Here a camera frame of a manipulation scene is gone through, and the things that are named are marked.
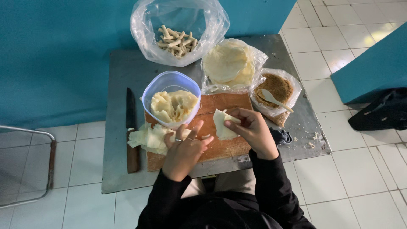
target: stainless steel tabletop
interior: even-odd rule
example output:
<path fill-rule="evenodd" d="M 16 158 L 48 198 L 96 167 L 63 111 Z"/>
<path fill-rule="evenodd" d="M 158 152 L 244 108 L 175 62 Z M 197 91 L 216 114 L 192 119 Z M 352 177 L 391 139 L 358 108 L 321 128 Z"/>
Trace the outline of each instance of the stainless steel tabletop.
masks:
<path fill-rule="evenodd" d="M 269 56 L 264 68 L 283 69 L 295 76 L 290 56 L 279 34 L 241 37 L 240 40 L 254 46 Z M 144 110 L 141 97 L 144 89 L 158 74 L 175 70 L 182 72 L 201 85 L 202 70 L 200 61 L 186 67 L 172 67 L 153 63 L 144 58 L 138 50 L 116 50 L 110 53 L 109 87 L 107 94 L 107 114 L 105 132 L 105 151 L 103 157 L 102 193 L 118 192 L 154 184 L 158 171 L 147 172 L 146 152 L 141 151 L 141 170 L 127 174 L 126 162 L 126 88 L 130 88 L 136 97 L 137 123 L 144 123 Z M 290 132 L 293 141 L 290 145 L 279 146 L 284 162 L 330 154 L 332 151 L 326 141 L 317 117 L 303 89 L 294 113 L 288 117 L 284 130 Z M 266 119 L 269 127 L 279 129 Z M 314 133 L 319 139 L 314 140 Z M 191 172 L 191 177 L 201 177 L 224 172 L 251 168 L 252 163 L 247 155 L 199 163 Z"/>

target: clear plastic container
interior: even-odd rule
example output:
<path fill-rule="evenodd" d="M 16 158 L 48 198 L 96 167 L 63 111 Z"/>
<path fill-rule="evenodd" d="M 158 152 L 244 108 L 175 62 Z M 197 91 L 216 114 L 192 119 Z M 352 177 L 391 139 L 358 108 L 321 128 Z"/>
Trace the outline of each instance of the clear plastic container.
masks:
<path fill-rule="evenodd" d="M 153 114 L 151 114 L 150 112 L 151 98 L 155 93 L 160 91 L 174 92 L 178 90 L 189 91 L 196 97 L 198 97 L 197 104 L 195 105 L 194 109 L 191 111 L 191 113 L 185 120 L 182 120 L 181 122 L 177 123 L 165 123 L 156 118 Z M 154 78 L 153 81 L 151 81 L 151 83 L 146 87 L 146 90 L 144 90 L 142 99 L 144 109 L 147 111 L 148 114 L 150 114 L 155 120 L 160 122 L 162 125 L 170 129 L 177 129 L 180 125 L 189 124 L 192 121 L 192 119 L 194 119 L 201 103 L 201 89 L 199 88 L 198 84 L 195 83 L 195 81 L 193 81 L 188 76 L 177 71 L 166 71 L 159 74 L 156 78 Z"/>

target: teal wall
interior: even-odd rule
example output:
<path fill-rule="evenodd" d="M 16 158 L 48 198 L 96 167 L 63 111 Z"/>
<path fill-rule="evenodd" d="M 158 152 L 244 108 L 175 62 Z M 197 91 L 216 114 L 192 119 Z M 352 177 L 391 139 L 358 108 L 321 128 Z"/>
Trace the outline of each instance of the teal wall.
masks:
<path fill-rule="evenodd" d="M 131 0 L 0 2 L 0 124 L 105 119 L 109 53 L 137 48 Z M 278 33 L 295 0 L 220 0 L 226 37 Z"/>
<path fill-rule="evenodd" d="M 385 89 L 407 87 L 407 23 L 331 78 L 343 103 L 369 103 Z"/>

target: black sleeve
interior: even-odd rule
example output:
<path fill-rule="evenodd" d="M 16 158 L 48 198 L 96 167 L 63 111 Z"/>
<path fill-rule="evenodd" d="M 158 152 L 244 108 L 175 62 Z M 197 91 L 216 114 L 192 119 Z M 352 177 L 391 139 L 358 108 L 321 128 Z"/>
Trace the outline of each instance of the black sleeve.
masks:
<path fill-rule="evenodd" d="M 271 216 L 284 229 L 315 229 L 304 217 L 297 196 L 291 190 L 280 152 L 272 161 L 258 159 L 253 150 L 250 150 L 249 155 L 256 177 L 254 192 L 260 211 Z"/>
<path fill-rule="evenodd" d="M 138 218 L 137 228 L 166 228 L 168 225 L 165 225 L 165 222 L 172 210 L 175 209 L 189 183 L 191 183 L 190 176 L 177 182 L 166 178 L 160 171 L 147 201 L 147 206 Z"/>

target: beige pants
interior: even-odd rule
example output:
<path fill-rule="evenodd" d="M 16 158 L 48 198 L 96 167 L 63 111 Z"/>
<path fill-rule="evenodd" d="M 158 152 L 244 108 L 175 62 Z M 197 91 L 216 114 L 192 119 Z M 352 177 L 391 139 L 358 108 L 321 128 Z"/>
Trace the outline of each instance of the beige pants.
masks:
<path fill-rule="evenodd" d="M 214 192 L 233 191 L 254 195 L 256 178 L 253 169 L 239 170 L 218 174 L 216 176 Z M 205 194 L 206 190 L 200 178 L 192 179 L 181 198 Z"/>

